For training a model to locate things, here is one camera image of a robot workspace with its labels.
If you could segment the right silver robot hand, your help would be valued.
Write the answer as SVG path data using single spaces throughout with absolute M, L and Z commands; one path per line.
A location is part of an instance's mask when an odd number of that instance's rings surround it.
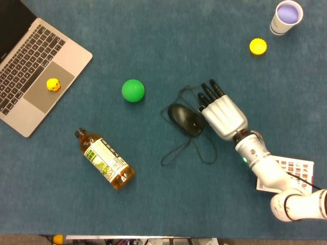
M 231 141 L 238 133 L 248 130 L 248 120 L 215 80 L 210 79 L 209 83 L 211 88 L 201 83 L 204 93 L 197 94 L 198 111 L 220 138 Z

